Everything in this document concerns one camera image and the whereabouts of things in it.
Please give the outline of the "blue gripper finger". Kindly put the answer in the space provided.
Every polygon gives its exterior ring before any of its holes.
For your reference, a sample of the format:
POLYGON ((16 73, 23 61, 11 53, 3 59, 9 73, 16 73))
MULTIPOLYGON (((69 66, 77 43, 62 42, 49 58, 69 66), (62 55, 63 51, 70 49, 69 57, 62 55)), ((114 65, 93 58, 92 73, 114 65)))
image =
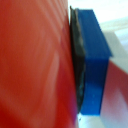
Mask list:
POLYGON ((99 115, 112 52, 93 10, 70 9, 70 32, 78 112, 99 115))

